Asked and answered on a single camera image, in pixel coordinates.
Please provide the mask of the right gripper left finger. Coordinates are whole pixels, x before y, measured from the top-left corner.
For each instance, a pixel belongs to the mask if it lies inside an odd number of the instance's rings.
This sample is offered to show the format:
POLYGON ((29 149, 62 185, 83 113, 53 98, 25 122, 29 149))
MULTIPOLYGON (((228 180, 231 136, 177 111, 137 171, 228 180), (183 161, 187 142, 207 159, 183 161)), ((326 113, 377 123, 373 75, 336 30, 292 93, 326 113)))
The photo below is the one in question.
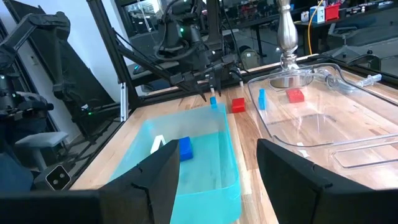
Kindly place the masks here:
POLYGON ((170 223, 180 168, 174 139, 99 189, 103 223, 170 223))

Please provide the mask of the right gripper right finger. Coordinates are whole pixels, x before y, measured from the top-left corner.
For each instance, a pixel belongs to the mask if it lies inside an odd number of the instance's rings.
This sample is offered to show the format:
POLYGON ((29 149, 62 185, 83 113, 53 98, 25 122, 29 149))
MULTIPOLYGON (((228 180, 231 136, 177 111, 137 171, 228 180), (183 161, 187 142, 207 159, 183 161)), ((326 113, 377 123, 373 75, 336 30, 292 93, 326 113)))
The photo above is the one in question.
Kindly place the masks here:
POLYGON ((370 223, 370 188, 266 139, 257 141, 261 178, 279 223, 370 223))

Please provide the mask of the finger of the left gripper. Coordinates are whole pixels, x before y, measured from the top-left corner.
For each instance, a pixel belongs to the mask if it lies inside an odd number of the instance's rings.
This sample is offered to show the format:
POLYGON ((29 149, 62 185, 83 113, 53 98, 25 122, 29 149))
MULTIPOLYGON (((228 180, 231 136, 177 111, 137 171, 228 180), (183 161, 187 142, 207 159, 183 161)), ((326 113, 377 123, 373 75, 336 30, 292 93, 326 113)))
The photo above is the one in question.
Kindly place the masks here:
POLYGON ((209 86, 212 94, 218 93, 221 96, 221 75, 222 75, 222 67, 217 66, 213 67, 209 73, 209 86))
POLYGON ((206 101, 206 97, 198 84, 194 74, 192 73, 185 73, 183 74, 184 78, 184 83, 186 83, 192 90, 195 90, 202 98, 204 101, 206 101))

